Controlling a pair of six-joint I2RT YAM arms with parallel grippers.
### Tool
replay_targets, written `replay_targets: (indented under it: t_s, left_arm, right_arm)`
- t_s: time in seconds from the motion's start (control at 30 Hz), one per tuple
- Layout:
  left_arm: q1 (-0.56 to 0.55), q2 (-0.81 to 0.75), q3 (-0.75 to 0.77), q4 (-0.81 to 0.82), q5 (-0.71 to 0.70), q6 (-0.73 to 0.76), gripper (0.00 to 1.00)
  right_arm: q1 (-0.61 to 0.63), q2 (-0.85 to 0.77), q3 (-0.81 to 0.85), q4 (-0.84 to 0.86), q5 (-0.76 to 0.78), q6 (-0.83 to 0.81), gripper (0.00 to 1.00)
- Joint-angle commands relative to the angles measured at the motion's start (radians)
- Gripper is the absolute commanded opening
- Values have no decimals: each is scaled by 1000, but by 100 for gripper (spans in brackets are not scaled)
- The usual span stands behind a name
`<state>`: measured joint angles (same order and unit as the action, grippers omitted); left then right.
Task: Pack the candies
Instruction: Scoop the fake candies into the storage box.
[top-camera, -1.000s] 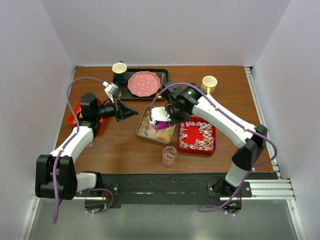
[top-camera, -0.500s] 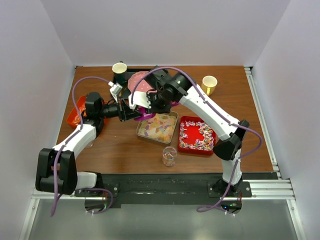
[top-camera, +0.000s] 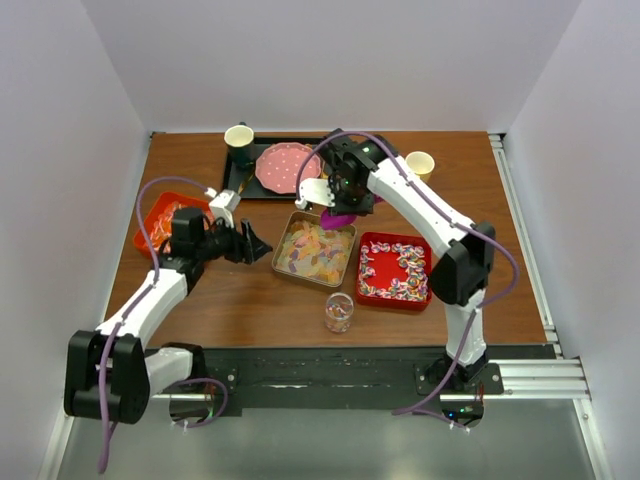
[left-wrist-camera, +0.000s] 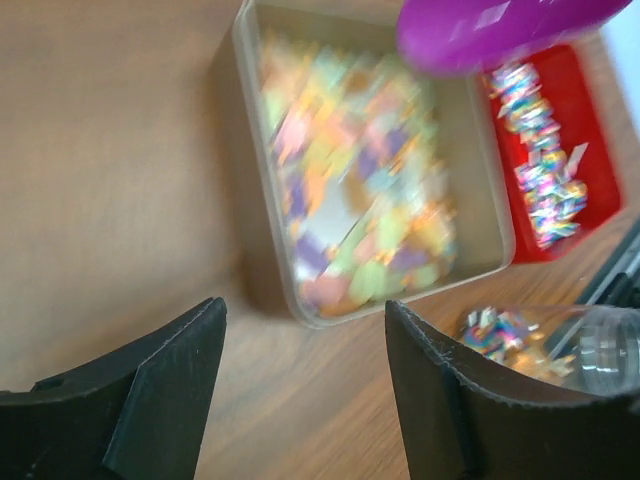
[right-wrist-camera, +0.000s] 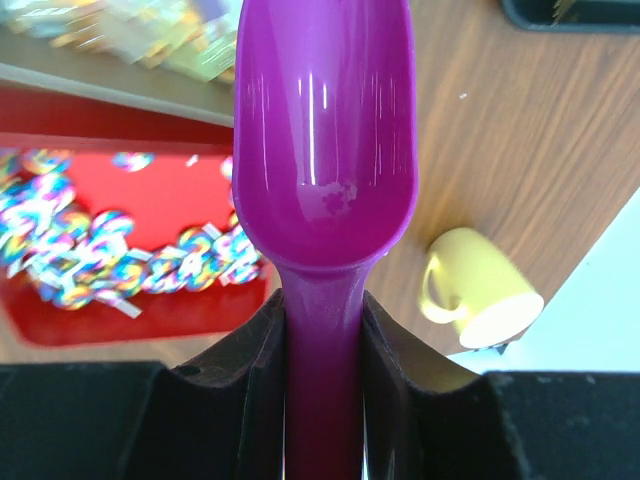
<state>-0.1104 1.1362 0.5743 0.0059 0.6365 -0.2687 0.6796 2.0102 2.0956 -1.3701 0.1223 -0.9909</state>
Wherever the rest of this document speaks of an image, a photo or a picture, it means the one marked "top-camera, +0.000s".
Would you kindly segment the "purple plastic scoop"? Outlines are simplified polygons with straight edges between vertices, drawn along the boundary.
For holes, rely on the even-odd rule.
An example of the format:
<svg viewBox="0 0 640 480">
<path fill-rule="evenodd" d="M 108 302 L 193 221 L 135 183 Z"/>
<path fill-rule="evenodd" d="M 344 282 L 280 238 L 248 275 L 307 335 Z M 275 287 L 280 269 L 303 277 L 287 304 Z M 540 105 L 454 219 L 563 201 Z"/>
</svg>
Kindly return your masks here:
<svg viewBox="0 0 640 480">
<path fill-rule="evenodd" d="M 325 210 L 321 214 L 320 224 L 324 229 L 335 230 L 354 223 L 358 218 L 374 213 L 375 205 L 383 199 L 371 193 L 326 193 L 318 197 L 316 203 Z"/>
</svg>

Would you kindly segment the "silver tin of gummies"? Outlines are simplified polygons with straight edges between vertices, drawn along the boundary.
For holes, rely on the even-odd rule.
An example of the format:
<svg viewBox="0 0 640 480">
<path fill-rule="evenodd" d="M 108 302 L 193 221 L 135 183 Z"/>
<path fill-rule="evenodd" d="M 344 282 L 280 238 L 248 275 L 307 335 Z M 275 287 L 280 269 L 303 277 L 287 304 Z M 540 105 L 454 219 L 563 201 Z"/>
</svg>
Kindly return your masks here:
<svg viewBox="0 0 640 480">
<path fill-rule="evenodd" d="M 275 274 L 329 291 L 341 287 L 357 239 L 354 225 L 326 230 L 321 217 L 295 211 L 289 217 L 272 258 Z"/>
</svg>

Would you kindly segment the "red box of lollipops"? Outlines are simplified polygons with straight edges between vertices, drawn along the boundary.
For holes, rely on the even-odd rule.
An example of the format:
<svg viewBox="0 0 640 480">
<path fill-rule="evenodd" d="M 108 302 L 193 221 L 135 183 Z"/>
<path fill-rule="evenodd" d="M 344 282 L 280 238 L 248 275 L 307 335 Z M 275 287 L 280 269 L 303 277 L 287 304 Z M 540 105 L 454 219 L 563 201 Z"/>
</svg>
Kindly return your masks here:
<svg viewBox="0 0 640 480">
<path fill-rule="evenodd" d="M 355 295 L 361 305 L 411 312 L 431 302 L 431 248 L 419 236 L 365 232 L 358 247 Z"/>
</svg>

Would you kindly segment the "orange candy box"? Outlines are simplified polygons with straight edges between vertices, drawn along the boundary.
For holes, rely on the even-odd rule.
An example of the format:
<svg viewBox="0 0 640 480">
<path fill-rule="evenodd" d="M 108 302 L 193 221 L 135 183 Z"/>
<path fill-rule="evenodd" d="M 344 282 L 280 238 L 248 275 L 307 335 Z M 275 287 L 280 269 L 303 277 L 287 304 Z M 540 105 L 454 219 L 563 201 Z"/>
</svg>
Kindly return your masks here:
<svg viewBox="0 0 640 480">
<path fill-rule="evenodd" d="M 171 222 L 175 211 L 186 207 L 199 208 L 205 213 L 205 229 L 208 229 L 208 227 L 214 223 L 214 216 L 204 200 L 171 191 L 163 192 L 159 195 L 144 220 L 145 230 L 155 249 L 160 247 L 162 242 L 170 237 L 172 229 Z"/>
</svg>

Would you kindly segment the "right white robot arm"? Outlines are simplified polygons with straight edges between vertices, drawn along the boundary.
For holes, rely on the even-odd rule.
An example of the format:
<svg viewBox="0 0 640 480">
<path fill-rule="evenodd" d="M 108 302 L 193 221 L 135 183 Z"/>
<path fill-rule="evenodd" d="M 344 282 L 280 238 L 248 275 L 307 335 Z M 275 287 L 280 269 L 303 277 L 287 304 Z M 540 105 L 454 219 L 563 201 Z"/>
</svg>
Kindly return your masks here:
<svg viewBox="0 0 640 480">
<path fill-rule="evenodd" d="M 426 240 L 438 261 L 428 289 L 445 305 L 448 341 L 431 377 L 459 393 L 481 380 L 488 363 L 482 309 L 496 248 L 495 229 L 460 214 L 428 187 L 379 135 L 336 129 L 315 148 L 329 176 L 316 188 L 322 224 L 337 228 L 392 206 Z"/>
</svg>

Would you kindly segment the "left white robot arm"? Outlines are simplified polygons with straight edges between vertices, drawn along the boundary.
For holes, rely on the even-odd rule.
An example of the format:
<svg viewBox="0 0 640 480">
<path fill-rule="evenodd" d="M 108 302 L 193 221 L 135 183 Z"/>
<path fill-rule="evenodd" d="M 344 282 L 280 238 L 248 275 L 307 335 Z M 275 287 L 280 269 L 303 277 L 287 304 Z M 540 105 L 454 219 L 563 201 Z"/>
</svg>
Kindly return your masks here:
<svg viewBox="0 0 640 480">
<path fill-rule="evenodd" d="M 149 340 L 171 311 L 192 292 L 205 266 L 223 258 L 250 265 L 270 253 L 250 222 L 232 227 L 210 221 L 196 207 L 174 212 L 169 250 L 134 295 L 93 331 L 77 331 L 69 340 L 63 396 L 69 416 L 135 424 L 152 396 L 179 386 L 200 390 L 207 380 L 201 347 L 169 343 L 145 353 Z"/>
</svg>

